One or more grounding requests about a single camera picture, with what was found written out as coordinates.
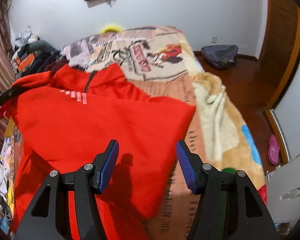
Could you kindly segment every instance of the blue gripper pad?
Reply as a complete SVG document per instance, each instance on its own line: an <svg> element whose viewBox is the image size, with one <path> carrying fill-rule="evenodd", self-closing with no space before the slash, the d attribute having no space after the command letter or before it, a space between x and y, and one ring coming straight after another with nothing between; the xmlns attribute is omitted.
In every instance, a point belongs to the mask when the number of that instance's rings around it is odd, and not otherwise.
<svg viewBox="0 0 300 240"><path fill-rule="evenodd" d="M102 193L109 186L110 179L119 155L119 143L115 140L111 141L113 142L110 142L105 151L105 153L107 153L107 158L100 172L100 183L98 186L100 193Z"/></svg>
<svg viewBox="0 0 300 240"><path fill-rule="evenodd" d="M198 187L195 182L195 172L189 160L189 155L192 153L184 141L177 142L176 152L187 187L195 194L198 191Z"/></svg>

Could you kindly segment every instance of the yellow object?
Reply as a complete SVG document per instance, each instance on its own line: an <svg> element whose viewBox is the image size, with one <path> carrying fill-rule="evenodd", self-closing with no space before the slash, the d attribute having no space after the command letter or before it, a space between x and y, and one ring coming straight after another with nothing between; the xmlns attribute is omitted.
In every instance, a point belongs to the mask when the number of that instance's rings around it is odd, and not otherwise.
<svg viewBox="0 0 300 240"><path fill-rule="evenodd" d="M8 199L8 206L10 208L10 211L13 215L13 210L14 210L14 201L13 201L13 185L10 185L9 190L8 190L8 195L7 195L7 199Z"/></svg>
<svg viewBox="0 0 300 240"><path fill-rule="evenodd" d="M13 133L13 130L14 130L14 127L15 127L15 123L14 121L12 120L12 118L10 118L9 120L9 123L8 123L8 126L6 128L6 131L4 133L4 137L10 137Z"/></svg>
<svg viewBox="0 0 300 240"><path fill-rule="evenodd" d="M117 25L108 25L107 27L104 27L101 30L100 34L109 33L109 32L119 33L122 31L123 31L123 29Z"/></svg>

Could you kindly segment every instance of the wooden door frame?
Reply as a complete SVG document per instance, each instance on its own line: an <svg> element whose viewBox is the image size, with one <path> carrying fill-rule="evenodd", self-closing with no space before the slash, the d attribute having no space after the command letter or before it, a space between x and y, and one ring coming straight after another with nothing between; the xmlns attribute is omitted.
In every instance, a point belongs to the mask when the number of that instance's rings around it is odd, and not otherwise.
<svg viewBox="0 0 300 240"><path fill-rule="evenodd" d="M281 100L286 90L290 86L294 74L298 68L298 64L300 62L300 8L298 7L297 10L298 10L298 21L297 21L296 39L294 41L292 54L288 66L285 70L285 73L264 110L266 117L268 118L269 123L280 145L280 152L281 152L283 164L287 164L290 161L290 157L289 157L287 143L285 141L284 135L280 128L280 124L274 114L274 108L278 105L279 101Z"/></svg>

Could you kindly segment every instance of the wooden door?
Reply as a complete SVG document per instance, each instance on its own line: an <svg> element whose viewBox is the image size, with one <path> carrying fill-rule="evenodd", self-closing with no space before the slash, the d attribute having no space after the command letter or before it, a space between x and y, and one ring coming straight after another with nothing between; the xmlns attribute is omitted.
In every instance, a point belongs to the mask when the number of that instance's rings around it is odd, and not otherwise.
<svg viewBox="0 0 300 240"><path fill-rule="evenodd" d="M273 85L279 85L296 39L298 6L294 0L268 0L268 23L260 67L270 77Z"/></svg>

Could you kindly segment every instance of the cartoon figure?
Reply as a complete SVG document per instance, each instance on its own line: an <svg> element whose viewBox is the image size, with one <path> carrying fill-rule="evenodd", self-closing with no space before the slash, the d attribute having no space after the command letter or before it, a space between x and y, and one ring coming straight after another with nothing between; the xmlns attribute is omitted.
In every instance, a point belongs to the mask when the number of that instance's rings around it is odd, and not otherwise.
<svg viewBox="0 0 300 240"><path fill-rule="evenodd" d="M119 66L122 66L125 61L128 61L131 58L130 50L127 47L119 50L113 50L112 54L114 62L117 62Z"/></svg>
<svg viewBox="0 0 300 240"><path fill-rule="evenodd" d="M163 68L162 64L164 62L177 64L182 61L183 58L178 57L181 52L182 49L180 44L168 44L164 49L161 49L157 53L147 53L147 58L153 59L149 62L151 65Z"/></svg>

